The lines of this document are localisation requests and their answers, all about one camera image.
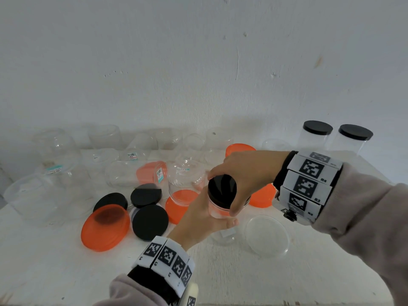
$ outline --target wall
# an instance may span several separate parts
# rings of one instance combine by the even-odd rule
[[[304,120],[356,123],[363,156],[408,182],[407,0],[1,0],[0,161],[18,178],[30,138],[230,126],[295,143]]]

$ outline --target white table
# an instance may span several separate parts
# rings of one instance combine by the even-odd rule
[[[346,153],[336,156],[348,159]],[[359,159],[356,165],[386,180],[365,160]],[[130,191],[125,194],[128,199]],[[116,190],[100,184],[97,192],[102,197]],[[286,220],[274,207],[248,206],[240,215],[242,226],[258,214],[272,216],[285,226],[291,238],[288,254],[282,259],[263,259],[242,238],[228,247],[207,239],[190,250],[196,262],[192,281],[200,288],[198,303],[391,305],[380,277],[328,235]],[[129,230],[114,249],[92,252],[80,241],[83,222],[36,229],[23,223],[10,206],[4,207],[0,211],[0,297],[12,295],[8,303],[18,305],[91,305],[107,298],[110,281],[130,271],[147,243]]]

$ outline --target black wristband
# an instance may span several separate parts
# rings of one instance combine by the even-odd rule
[[[179,298],[166,280],[150,268],[136,266],[128,276],[141,286],[152,290],[160,295],[168,305],[176,302]]]
[[[298,151],[291,151],[288,156],[286,157],[285,161],[283,161],[282,168],[279,171],[278,175],[276,175],[275,180],[273,181],[273,186],[276,188],[276,190],[280,191],[280,187],[283,185],[283,181],[286,178],[286,175],[288,174],[288,165],[292,161],[293,157],[295,154],[297,154]]]

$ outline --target sleeve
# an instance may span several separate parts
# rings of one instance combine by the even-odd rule
[[[125,274],[119,275],[110,283],[109,297],[94,306],[168,306],[161,296]]]
[[[395,305],[408,300],[408,186],[360,174],[347,163],[313,228],[330,234],[387,284]]]

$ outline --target person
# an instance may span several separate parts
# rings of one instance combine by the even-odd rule
[[[232,228],[234,218],[247,198],[272,183],[287,159],[288,152],[245,151],[233,153],[213,168],[208,178],[220,174],[232,176],[237,193],[230,208],[229,219],[215,219],[208,211],[207,191],[191,203],[180,223],[168,238],[187,251],[212,232]],[[346,252],[359,257],[376,271],[388,286],[395,305],[408,301],[408,186],[395,186],[373,176],[357,172],[344,163],[337,183],[312,227],[330,234]],[[110,285],[110,299],[95,306],[165,306],[158,284],[140,285],[129,276],[120,275]]]

